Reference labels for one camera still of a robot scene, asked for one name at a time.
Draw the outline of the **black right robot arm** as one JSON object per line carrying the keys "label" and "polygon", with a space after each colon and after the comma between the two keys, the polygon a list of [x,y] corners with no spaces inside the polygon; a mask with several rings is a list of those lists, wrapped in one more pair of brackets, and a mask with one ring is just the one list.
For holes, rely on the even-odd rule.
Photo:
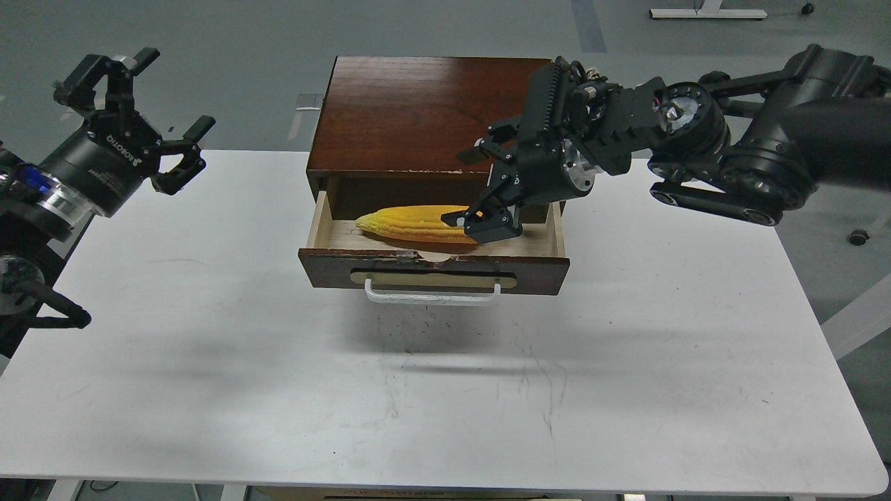
{"label": "black right robot arm", "polygon": [[519,116],[459,153],[492,167],[477,200],[441,219],[479,244],[519,237],[523,208],[588,196],[642,151],[659,202],[758,225],[821,185],[889,191],[889,69],[809,45],[776,71],[625,88],[557,57],[532,73]]}

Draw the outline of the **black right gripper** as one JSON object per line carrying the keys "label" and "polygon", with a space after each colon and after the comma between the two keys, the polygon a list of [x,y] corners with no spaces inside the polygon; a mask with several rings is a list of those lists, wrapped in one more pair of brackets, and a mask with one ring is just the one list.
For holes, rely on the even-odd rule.
{"label": "black right gripper", "polygon": [[521,203],[563,202],[591,193],[595,170],[564,126],[576,77],[565,59],[539,67],[529,77],[521,117],[489,124],[471,148],[456,153],[466,166],[492,168],[480,197],[468,208],[443,213],[443,224],[461,229],[477,244],[510,240],[523,234]]}

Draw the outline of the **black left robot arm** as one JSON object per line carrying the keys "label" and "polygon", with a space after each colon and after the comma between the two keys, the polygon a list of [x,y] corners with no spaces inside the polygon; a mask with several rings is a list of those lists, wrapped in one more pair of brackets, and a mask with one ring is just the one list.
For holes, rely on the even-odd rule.
{"label": "black left robot arm", "polygon": [[89,54],[54,85],[54,101],[82,124],[44,161],[2,150],[2,356],[12,358],[33,329],[85,328],[92,317],[54,285],[66,263],[51,242],[76,238],[89,216],[111,218],[145,181],[174,196],[206,166],[200,140],[216,121],[197,118],[166,140],[136,110],[134,79],[159,50],[143,48],[131,63]]}

